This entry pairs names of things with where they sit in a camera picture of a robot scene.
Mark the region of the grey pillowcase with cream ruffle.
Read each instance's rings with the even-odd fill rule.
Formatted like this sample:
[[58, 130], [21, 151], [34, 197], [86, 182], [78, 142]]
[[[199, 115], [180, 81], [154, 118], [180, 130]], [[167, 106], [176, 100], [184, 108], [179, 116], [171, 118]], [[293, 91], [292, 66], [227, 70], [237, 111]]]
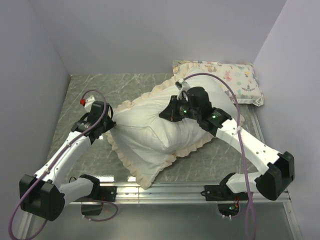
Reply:
[[148, 189], [156, 176], [178, 157], [188, 156], [213, 139], [192, 119], [170, 122], [159, 117], [171, 96], [179, 92], [175, 82], [198, 72], [199, 69], [185, 67], [152, 91], [114, 109], [116, 125], [107, 134], [107, 140], [143, 189]]

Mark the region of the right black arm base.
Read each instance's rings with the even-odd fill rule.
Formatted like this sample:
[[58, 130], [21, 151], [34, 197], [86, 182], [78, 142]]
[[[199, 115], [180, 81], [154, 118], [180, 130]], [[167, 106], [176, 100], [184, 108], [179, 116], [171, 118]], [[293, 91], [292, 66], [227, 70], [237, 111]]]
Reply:
[[207, 202], [217, 202], [218, 213], [222, 218], [229, 218], [230, 220], [243, 214], [246, 210], [248, 203], [244, 209], [241, 209], [240, 201], [249, 200], [246, 191], [233, 193], [228, 188], [227, 181], [235, 174], [235, 172], [229, 173], [219, 184], [205, 185], [204, 190], [200, 193]]

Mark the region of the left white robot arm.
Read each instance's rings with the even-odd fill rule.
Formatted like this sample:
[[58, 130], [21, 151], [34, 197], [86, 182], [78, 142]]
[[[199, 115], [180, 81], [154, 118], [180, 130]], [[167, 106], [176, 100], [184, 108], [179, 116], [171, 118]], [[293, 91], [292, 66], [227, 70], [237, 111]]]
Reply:
[[64, 179], [76, 161], [101, 135], [111, 130], [113, 109], [102, 101], [84, 104], [86, 113], [73, 124], [59, 150], [34, 175], [24, 175], [19, 182], [21, 210], [54, 221], [64, 207], [78, 199], [102, 200], [100, 180], [82, 174], [70, 183]]

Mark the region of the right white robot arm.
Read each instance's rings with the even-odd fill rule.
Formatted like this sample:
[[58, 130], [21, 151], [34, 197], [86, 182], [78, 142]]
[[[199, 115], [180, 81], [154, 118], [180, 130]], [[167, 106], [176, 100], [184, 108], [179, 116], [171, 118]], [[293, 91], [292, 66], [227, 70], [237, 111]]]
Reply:
[[159, 117], [170, 122], [197, 121], [204, 131], [230, 144], [256, 167], [254, 173], [228, 174], [214, 190], [206, 187], [204, 193], [214, 201], [247, 200], [245, 194], [249, 192], [258, 192], [275, 201], [295, 178], [295, 160], [291, 153], [281, 153], [265, 145], [223, 109], [213, 107], [203, 87], [182, 91], [181, 98], [171, 96]]

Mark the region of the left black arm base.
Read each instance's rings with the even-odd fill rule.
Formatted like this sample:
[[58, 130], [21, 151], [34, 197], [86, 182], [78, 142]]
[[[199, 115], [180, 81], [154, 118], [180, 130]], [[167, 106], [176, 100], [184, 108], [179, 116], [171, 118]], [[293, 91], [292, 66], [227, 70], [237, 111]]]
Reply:
[[80, 201], [80, 212], [91, 222], [105, 222], [113, 219], [119, 212], [115, 204], [116, 186], [80, 186], [70, 194], [69, 202]]

